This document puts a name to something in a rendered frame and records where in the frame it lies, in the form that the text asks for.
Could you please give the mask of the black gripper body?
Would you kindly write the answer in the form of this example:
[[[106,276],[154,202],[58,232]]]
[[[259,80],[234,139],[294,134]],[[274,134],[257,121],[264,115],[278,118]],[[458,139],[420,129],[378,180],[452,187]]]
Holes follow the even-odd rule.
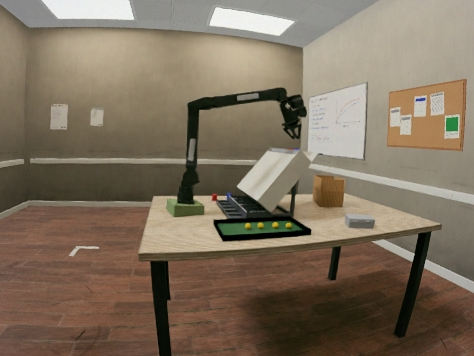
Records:
[[[288,112],[285,112],[285,113],[282,113],[284,121],[285,121],[285,123],[282,123],[282,126],[285,126],[285,128],[291,128],[291,127],[297,126],[298,125],[297,122],[300,122],[300,119],[297,119],[297,120],[294,120],[294,121],[292,120],[292,117],[291,117],[291,114],[290,114],[291,111],[292,110],[290,110]]]

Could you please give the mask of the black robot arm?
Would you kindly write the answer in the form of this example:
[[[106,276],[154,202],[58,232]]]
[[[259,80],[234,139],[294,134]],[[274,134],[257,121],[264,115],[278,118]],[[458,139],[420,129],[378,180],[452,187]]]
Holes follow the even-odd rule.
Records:
[[[210,110],[212,108],[212,105],[213,108],[221,108],[226,106],[262,102],[267,100],[277,101],[278,103],[280,102],[279,107],[281,113],[288,112],[293,108],[293,110],[290,112],[293,121],[297,120],[298,117],[306,118],[307,110],[304,106],[304,101],[301,95],[297,94],[287,97],[287,90],[283,87],[223,96],[203,97],[187,103],[188,124],[185,167],[187,168],[187,170],[183,174],[181,186],[179,186],[177,204],[194,205],[194,193],[192,186],[200,182],[199,173],[196,171],[200,110]]]

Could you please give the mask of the brown cardboard box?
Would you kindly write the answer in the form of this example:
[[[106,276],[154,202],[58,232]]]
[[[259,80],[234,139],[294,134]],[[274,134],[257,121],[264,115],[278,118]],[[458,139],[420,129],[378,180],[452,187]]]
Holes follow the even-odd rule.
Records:
[[[319,189],[317,189],[317,192],[316,187]],[[319,207],[343,208],[344,189],[345,179],[337,176],[336,179],[334,179],[334,176],[314,175],[312,200],[316,202]]]

